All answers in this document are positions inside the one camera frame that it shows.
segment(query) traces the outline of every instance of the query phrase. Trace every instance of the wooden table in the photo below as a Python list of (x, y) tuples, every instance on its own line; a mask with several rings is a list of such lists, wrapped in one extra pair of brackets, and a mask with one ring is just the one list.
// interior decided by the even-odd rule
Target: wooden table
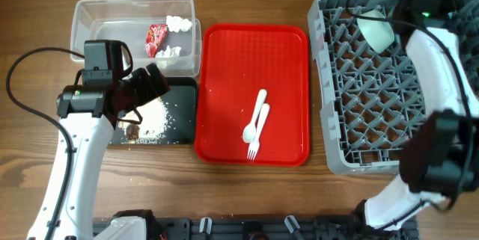
[[(42, 46), (69, 48), (78, 0), (0, 1), (0, 239), (25, 239), (43, 201), (58, 131), (16, 107), (4, 79), (24, 52)], [(296, 25), (307, 31), (313, 0), (195, 0), (206, 30), (217, 22)], [(56, 117), (57, 95), (81, 65), (68, 55), (43, 53), (13, 76), (15, 96)], [(192, 146), (115, 147), (103, 159), (94, 217), (124, 209), (152, 209), (159, 217), (231, 218), (238, 215), (346, 214), (381, 191), (391, 176), (336, 176), (326, 166), (320, 126), (320, 87), (311, 62), (311, 155), (298, 168), (206, 164)], [(479, 192), (464, 194), (454, 211), (419, 215), (422, 239), (479, 236)]]

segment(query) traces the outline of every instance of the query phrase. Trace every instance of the wood grain surface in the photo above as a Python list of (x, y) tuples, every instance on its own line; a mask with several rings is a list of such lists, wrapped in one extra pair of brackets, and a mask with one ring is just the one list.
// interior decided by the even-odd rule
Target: wood grain surface
[[(16, 107), (4, 79), (24, 52), (69, 48), (78, 0), (0, 0), (0, 239), (25, 239), (43, 201), (58, 131)], [(195, 0), (202, 30), (217, 22), (295, 25), (308, 31), (313, 0)], [(72, 84), (79, 64), (42, 53), (12, 78), (14, 95), (55, 116), (56, 97)], [(192, 146), (115, 147), (103, 159), (94, 216), (152, 209), (159, 217), (346, 214), (381, 191), (392, 176), (336, 176), (326, 166), (320, 126), (320, 86), (311, 62), (311, 155), (296, 168), (206, 164)], [(454, 211), (419, 215), (422, 239), (477, 239), (479, 192), (464, 194)]]

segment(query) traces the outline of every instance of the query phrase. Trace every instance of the gray plastic crate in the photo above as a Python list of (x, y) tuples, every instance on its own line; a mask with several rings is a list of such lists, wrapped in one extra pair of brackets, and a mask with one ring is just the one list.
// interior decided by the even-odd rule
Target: gray plastic crate
[[(386, 16), (396, 2), (351, 0), (350, 9), (359, 14), (375, 9)], [(336, 174), (397, 173), (400, 145), (424, 119), (415, 69), (395, 43), (381, 54), (372, 50), (356, 19), (344, 10), (345, 4), (346, 0), (314, 0), (308, 12), (311, 51), (320, 75), (328, 167)], [(460, 15), (455, 21), (476, 35), (477, 43), (469, 46), (469, 63), (479, 50), (479, 22), (469, 24), (477, 16), (471, 10), (475, 12), (463, 11), (468, 19)], [(472, 65), (466, 71), (477, 78)]]

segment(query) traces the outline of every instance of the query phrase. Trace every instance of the red snack wrapper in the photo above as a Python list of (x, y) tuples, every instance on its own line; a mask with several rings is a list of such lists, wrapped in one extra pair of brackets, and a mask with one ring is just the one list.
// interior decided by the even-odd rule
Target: red snack wrapper
[(166, 31), (168, 30), (166, 24), (153, 24), (148, 29), (147, 39), (145, 40), (145, 48), (148, 53), (148, 57), (154, 58), (156, 50), (165, 38)]

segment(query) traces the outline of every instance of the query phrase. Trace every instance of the white fork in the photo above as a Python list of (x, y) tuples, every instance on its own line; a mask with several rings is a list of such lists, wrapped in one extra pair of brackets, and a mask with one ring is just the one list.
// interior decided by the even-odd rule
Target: white fork
[(264, 126), (264, 123), (266, 122), (266, 118), (268, 117), (268, 113), (269, 113), (269, 105), (263, 104), (263, 106), (261, 106), (260, 118), (257, 121), (256, 135), (254, 136), (253, 141), (249, 143), (249, 147), (248, 147), (248, 159), (252, 161), (254, 161), (257, 155), (257, 151), (260, 149), (260, 135), (261, 135), (261, 131), (263, 131), (263, 126)]

